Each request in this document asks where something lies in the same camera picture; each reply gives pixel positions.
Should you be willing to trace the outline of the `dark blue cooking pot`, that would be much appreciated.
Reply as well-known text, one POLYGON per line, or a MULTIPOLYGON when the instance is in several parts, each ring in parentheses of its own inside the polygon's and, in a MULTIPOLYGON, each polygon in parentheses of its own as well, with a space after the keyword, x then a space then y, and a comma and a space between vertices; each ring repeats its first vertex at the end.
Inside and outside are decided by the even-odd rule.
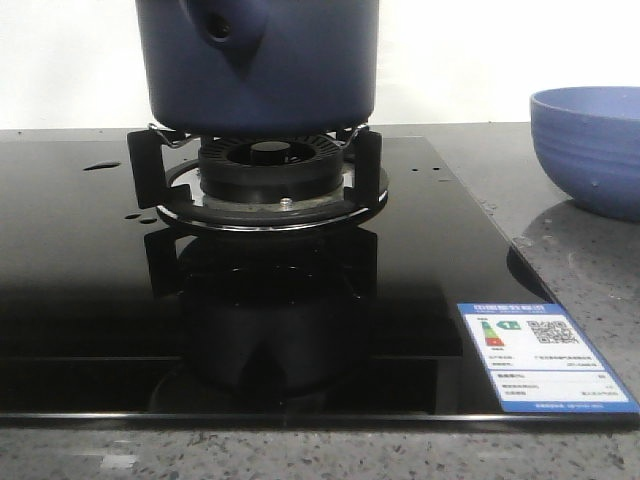
POLYGON ((318 134, 374 110, 376 1, 138 1, 150 106, 215 136, 318 134))

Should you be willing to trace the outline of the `light blue ceramic bowl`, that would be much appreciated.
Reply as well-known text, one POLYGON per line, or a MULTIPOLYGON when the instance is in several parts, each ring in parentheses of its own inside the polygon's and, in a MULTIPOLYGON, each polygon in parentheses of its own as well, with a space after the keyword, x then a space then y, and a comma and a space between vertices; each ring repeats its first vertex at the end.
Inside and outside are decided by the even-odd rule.
POLYGON ((534 151, 575 204, 601 216, 639 220, 639 88, 554 88, 530 97, 534 151))

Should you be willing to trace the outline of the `black pot support grate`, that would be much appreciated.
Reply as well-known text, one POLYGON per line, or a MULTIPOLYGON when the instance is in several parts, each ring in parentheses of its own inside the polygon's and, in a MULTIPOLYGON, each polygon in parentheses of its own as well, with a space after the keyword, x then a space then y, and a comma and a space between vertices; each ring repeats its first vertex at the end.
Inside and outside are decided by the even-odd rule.
POLYGON ((282 198, 276 203, 225 201, 206 194, 200 185, 197 157, 171 169, 164 147, 181 148, 190 136, 154 125, 127 136, 137 202, 153 207, 167 223, 194 230, 275 233, 362 222, 382 210, 388 199, 388 177, 381 166, 382 137, 362 125, 328 137, 343 152, 342 183, 334 191, 307 200, 282 198))

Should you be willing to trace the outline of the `black glass gas cooktop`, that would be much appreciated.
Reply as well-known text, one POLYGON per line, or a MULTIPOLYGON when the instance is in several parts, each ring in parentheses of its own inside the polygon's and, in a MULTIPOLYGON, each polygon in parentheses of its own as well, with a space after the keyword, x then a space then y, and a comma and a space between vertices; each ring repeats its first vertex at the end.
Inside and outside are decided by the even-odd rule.
POLYGON ((2 422, 637 429, 502 410, 458 305, 558 302, 426 140, 384 161, 367 223, 249 240, 140 210, 120 141, 3 142, 2 422))

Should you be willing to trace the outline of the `blue energy label sticker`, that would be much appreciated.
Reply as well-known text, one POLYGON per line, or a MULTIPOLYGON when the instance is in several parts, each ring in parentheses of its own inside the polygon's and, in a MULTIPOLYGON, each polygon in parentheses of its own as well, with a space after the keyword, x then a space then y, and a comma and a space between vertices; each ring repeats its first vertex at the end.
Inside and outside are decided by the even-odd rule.
POLYGON ((460 303, 458 310, 503 411, 639 412, 638 402, 562 306, 460 303))

